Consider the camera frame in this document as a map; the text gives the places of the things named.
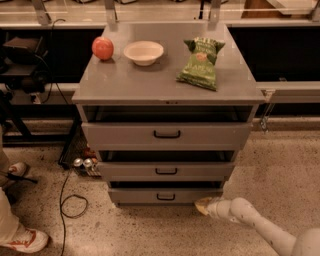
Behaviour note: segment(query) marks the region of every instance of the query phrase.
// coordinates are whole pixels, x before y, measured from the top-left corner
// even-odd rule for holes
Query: person's leg
[[[6,190],[9,186],[15,183],[14,180],[9,180],[6,174],[10,172],[15,176],[23,176],[27,171],[27,165],[19,162],[10,166],[9,159],[3,151],[2,147],[2,127],[0,125],[0,187]]]
[[[19,218],[12,214],[5,193],[0,188],[0,244],[12,241],[19,227]]]
[[[2,131],[0,127],[0,171],[22,176],[26,170],[26,164],[17,163],[9,166],[9,159],[2,149]],[[0,182],[5,186],[10,185],[10,180],[0,175]],[[12,214],[7,196],[0,183],[0,246],[19,252],[34,253],[42,250],[48,243],[49,236],[39,230],[25,228],[19,218]]]

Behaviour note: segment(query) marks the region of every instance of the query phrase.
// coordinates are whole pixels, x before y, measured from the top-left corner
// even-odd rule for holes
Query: cabinet top
[[[119,22],[107,26],[103,36],[114,44],[112,59],[92,56],[72,100],[88,105],[259,104],[260,90],[225,24],[208,22]],[[176,81],[187,64],[184,40],[207,37],[224,41],[215,65],[217,91]],[[123,50],[134,41],[155,41],[164,55],[151,66],[128,60]]]

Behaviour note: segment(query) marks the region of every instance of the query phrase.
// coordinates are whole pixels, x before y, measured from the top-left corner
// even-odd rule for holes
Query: chip bag
[[[184,40],[192,53],[184,69],[177,76],[177,81],[186,82],[216,91],[215,63],[218,52],[225,43],[210,38],[196,37]]]

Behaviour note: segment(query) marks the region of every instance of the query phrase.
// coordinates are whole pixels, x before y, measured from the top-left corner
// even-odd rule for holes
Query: drawer handle
[[[175,134],[160,134],[157,131],[153,131],[153,136],[157,139],[177,139],[181,136],[181,132],[179,130]]]
[[[156,174],[158,175],[176,175],[178,172],[178,168],[174,168],[173,172],[161,172],[161,169],[156,168]]]
[[[161,200],[161,201],[173,201],[176,199],[176,195],[173,194],[172,196],[161,196],[159,194],[157,194],[157,199],[158,200]]]

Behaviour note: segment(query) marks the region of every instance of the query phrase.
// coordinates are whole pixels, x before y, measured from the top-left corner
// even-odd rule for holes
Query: floor
[[[224,197],[244,197],[266,218],[293,235],[320,226],[319,119],[269,119],[269,132],[255,120],[236,168],[224,187]],[[201,215],[193,206],[116,208],[105,182],[64,171],[58,164],[62,146],[10,147],[12,161],[30,165],[28,176],[38,184],[20,181],[10,193],[12,210],[28,227],[47,232],[48,247],[34,255],[61,255],[63,224],[59,197],[78,194],[88,209],[77,219],[64,217],[65,256],[114,255],[233,255],[273,256],[276,253],[254,231]],[[64,212],[76,215],[85,201],[71,198]],[[19,253],[0,248],[0,255]]]

